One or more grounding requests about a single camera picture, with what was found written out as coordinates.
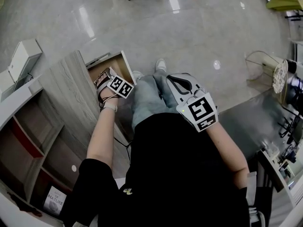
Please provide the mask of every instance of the book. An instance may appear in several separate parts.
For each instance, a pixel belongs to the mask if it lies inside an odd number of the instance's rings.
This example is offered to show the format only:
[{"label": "book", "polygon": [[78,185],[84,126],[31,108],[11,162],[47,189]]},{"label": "book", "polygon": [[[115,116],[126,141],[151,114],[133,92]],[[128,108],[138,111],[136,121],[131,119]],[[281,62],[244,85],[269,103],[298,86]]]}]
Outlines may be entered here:
[{"label": "book", "polygon": [[43,209],[50,214],[59,216],[65,199],[66,194],[52,186],[44,202]]}]

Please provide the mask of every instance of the black t-shirt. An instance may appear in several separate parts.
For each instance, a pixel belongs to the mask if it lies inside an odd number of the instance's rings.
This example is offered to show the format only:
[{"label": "black t-shirt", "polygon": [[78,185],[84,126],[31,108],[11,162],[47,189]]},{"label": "black t-shirt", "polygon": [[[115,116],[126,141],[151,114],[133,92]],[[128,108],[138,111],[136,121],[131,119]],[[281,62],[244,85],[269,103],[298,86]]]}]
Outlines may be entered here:
[{"label": "black t-shirt", "polygon": [[109,166],[86,159],[62,209],[66,227],[197,224],[249,226],[246,189],[239,190],[206,131],[180,114],[156,114],[138,124],[131,166],[119,190]]}]

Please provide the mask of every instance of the shoe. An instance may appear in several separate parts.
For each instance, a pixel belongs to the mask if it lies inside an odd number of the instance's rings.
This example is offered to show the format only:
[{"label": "shoe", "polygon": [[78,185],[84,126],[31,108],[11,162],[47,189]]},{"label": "shoe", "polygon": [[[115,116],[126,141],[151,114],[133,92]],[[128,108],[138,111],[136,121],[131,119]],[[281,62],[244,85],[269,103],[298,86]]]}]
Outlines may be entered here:
[{"label": "shoe", "polygon": [[166,63],[163,59],[158,59],[155,66],[155,71],[157,70],[163,70],[166,72]]},{"label": "shoe", "polygon": [[141,72],[137,71],[137,70],[133,71],[133,76],[134,76],[135,81],[140,80],[141,77],[144,77],[144,75]]}]

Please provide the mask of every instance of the blue jeans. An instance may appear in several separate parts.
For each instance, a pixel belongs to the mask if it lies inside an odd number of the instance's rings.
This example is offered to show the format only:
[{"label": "blue jeans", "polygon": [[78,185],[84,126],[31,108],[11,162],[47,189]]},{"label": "blue jeans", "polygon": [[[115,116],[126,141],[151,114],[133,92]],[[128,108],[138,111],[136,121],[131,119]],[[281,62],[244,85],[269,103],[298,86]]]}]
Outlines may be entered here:
[{"label": "blue jeans", "polygon": [[160,113],[177,114],[177,102],[166,83],[166,72],[157,70],[152,76],[142,77],[134,88],[133,130],[138,123]]}]

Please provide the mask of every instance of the open drawer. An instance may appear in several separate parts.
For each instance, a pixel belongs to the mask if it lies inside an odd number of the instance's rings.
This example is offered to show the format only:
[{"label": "open drawer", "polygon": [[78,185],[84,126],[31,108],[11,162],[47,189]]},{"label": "open drawer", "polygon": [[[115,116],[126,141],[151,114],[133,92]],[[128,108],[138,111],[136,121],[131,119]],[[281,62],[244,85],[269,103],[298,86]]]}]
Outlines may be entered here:
[{"label": "open drawer", "polygon": [[112,55],[108,54],[101,56],[101,58],[97,58],[86,65],[92,81],[95,81],[99,74],[108,67],[112,67],[120,77],[130,84],[137,85],[124,51]]}]

